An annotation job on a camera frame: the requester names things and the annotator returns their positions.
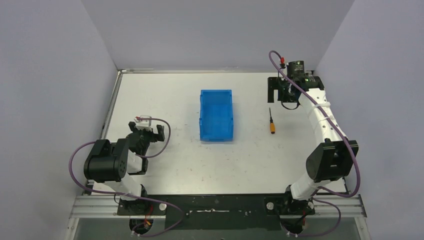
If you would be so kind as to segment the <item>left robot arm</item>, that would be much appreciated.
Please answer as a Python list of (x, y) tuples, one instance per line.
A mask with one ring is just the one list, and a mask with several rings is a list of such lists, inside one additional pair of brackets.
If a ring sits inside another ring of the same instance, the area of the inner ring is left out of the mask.
[(84, 176), (88, 180), (105, 184), (120, 199), (129, 201), (128, 208), (137, 216), (148, 210), (147, 191), (133, 176), (144, 175), (148, 170), (150, 156), (147, 155), (152, 143), (169, 141), (165, 138), (165, 127), (152, 120), (137, 117), (128, 123), (131, 133), (116, 142), (108, 139), (96, 140), (84, 163)]

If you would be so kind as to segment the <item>orange handled screwdriver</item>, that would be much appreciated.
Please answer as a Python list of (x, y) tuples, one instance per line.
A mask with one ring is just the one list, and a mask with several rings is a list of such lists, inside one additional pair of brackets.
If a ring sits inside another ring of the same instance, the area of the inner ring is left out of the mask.
[(269, 111), (269, 130), (270, 130), (270, 133), (273, 135), (276, 133), (276, 128), (275, 128), (274, 120), (272, 117), (272, 111), (270, 107), (268, 108), (268, 111)]

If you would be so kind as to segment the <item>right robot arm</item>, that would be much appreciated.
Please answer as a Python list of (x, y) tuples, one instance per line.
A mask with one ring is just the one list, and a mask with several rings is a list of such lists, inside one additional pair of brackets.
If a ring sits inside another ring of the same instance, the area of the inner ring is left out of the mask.
[(303, 61), (281, 63), (279, 69), (286, 69), (287, 76), (267, 79), (268, 103), (274, 102), (274, 91), (277, 91), (277, 100), (282, 104), (295, 103), (302, 107), (317, 143), (317, 147), (306, 159), (306, 172), (288, 187), (291, 195), (281, 201), (282, 209), (292, 215), (301, 209), (301, 200), (310, 199), (327, 184), (346, 177), (352, 168), (358, 177), (356, 185), (360, 185), (356, 161), (359, 145), (355, 140), (349, 140), (341, 130), (321, 79), (306, 73)]

